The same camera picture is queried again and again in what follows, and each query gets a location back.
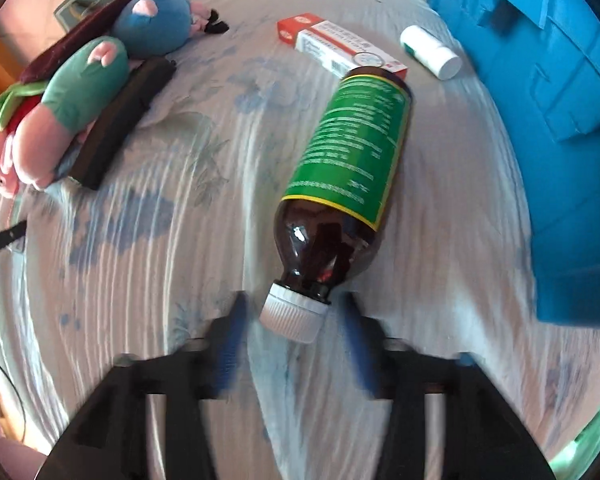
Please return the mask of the red-dressed pig plush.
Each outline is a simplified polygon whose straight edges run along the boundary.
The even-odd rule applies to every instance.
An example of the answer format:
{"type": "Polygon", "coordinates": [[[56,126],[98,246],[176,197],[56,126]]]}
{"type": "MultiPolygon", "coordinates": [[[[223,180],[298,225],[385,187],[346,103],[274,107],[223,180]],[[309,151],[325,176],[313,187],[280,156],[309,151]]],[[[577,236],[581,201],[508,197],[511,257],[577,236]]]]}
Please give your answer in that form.
{"type": "Polygon", "coordinates": [[[18,194],[20,180],[12,164],[12,141],[16,129],[23,118],[26,117],[41,101],[42,96],[26,96],[16,107],[3,130],[0,130],[0,194],[12,200],[18,194]]]}

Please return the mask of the red white medicine box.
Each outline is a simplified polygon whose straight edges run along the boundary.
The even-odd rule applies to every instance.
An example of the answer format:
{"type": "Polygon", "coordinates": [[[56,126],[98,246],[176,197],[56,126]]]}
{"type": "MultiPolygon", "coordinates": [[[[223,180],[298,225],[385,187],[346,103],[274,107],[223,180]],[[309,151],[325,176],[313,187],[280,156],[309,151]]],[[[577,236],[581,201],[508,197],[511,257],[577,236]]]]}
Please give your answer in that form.
{"type": "Polygon", "coordinates": [[[401,79],[406,77],[405,64],[354,32],[315,14],[283,18],[276,27],[280,41],[312,56],[340,78],[358,67],[382,68],[401,79]]]}

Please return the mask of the green fleece cloth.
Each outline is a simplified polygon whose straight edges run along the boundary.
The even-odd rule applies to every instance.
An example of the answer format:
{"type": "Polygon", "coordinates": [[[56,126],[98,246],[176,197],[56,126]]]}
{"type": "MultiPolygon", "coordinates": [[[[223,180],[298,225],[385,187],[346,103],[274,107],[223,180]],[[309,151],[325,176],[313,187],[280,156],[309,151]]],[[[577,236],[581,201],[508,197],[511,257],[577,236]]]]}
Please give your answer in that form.
{"type": "Polygon", "coordinates": [[[12,118],[21,120],[39,102],[47,87],[47,81],[35,81],[28,84],[16,82],[0,94],[0,131],[9,130],[12,118]]]}

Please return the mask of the blue plastic crate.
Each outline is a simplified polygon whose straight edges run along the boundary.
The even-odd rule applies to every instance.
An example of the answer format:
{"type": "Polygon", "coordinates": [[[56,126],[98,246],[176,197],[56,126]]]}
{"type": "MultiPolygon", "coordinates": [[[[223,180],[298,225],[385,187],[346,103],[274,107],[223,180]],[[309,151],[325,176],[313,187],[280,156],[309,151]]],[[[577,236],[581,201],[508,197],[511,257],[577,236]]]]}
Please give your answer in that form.
{"type": "Polygon", "coordinates": [[[600,328],[600,0],[428,0],[507,129],[531,221],[535,311],[600,328]]]}

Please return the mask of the teal-dressed pig plush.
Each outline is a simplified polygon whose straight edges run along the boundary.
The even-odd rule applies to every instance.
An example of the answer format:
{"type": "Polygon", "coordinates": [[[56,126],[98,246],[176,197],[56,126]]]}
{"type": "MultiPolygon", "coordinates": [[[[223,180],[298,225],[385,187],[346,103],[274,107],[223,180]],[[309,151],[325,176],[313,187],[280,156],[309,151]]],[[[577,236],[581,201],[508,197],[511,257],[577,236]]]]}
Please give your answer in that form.
{"type": "Polygon", "coordinates": [[[117,96],[129,74],[126,47],[117,38],[98,37],[74,52],[16,129],[12,162],[20,181],[47,188],[73,139],[117,96]]]}

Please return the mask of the brown green-label medicine bottle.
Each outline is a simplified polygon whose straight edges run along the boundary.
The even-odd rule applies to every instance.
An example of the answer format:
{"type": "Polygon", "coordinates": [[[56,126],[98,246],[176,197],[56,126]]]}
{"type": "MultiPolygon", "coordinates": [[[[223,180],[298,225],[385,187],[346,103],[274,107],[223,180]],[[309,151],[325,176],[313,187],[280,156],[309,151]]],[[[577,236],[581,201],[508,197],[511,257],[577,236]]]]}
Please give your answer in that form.
{"type": "Polygon", "coordinates": [[[260,313],[271,332],[313,342],[332,291],[372,262],[412,107],[405,81],[383,68],[340,80],[276,209],[283,274],[260,313]]]}

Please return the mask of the blue-dressed pig plush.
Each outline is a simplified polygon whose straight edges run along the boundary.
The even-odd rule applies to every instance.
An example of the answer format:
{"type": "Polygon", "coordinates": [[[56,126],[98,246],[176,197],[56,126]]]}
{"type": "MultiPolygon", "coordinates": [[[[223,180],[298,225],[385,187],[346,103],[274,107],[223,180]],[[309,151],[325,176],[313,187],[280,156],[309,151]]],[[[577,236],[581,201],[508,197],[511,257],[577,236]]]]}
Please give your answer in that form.
{"type": "Polygon", "coordinates": [[[223,35],[230,30],[215,9],[193,0],[131,0],[112,25],[111,35],[130,58],[146,60],[183,47],[198,32],[223,35]]]}

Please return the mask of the small white bottle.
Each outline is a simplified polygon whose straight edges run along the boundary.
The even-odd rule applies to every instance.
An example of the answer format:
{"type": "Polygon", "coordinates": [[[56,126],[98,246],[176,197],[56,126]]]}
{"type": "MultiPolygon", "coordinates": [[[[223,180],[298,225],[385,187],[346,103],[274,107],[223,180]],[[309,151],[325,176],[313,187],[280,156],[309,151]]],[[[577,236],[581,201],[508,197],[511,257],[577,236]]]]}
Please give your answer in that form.
{"type": "Polygon", "coordinates": [[[462,59],[453,50],[418,25],[403,29],[400,43],[406,53],[439,80],[452,79],[463,67],[462,59]]]}

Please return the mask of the maroon knitted hat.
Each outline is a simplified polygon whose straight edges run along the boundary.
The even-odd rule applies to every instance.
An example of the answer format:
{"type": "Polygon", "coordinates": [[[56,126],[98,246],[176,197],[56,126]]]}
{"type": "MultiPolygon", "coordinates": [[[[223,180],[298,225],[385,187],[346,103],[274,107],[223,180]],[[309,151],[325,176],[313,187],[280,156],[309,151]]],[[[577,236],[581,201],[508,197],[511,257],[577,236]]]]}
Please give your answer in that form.
{"type": "Polygon", "coordinates": [[[68,61],[76,51],[93,39],[109,32],[114,22],[132,0],[114,0],[106,6],[90,14],[70,29],[44,52],[38,55],[20,74],[19,81],[30,84],[41,80],[49,80],[58,68],[68,61]]]}

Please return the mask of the black rectangular case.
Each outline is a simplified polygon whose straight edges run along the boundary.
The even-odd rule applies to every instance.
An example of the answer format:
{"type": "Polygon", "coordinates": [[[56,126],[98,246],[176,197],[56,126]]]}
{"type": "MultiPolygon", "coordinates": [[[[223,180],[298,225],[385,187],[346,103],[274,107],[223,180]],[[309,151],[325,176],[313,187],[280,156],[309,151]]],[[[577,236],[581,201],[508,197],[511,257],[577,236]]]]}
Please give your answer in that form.
{"type": "Polygon", "coordinates": [[[148,58],[132,70],[128,82],[91,128],[68,172],[68,178],[84,188],[97,191],[124,141],[175,72],[175,62],[167,58],[148,58]]]}

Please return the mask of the floral tablecloth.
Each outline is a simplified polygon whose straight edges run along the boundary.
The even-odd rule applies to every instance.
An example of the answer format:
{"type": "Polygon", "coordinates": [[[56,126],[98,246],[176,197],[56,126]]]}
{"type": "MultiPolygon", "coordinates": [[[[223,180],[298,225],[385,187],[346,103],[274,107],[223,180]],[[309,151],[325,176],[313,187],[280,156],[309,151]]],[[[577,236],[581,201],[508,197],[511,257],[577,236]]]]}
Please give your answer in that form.
{"type": "Polygon", "coordinates": [[[274,212],[337,79],[284,46],[276,22],[310,11],[378,46],[428,30],[463,57],[438,81],[414,65],[415,110],[384,238],[352,283],[388,332],[433,356],[468,351],[547,456],[600,409],[600,330],[535,311],[524,180],[491,93],[428,0],[210,0],[225,38],[178,71],[104,186],[0,196],[0,360],[27,441],[48,451],[114,358],[161,356],[237,289],[255,307],[279,274],[274,212]]]}

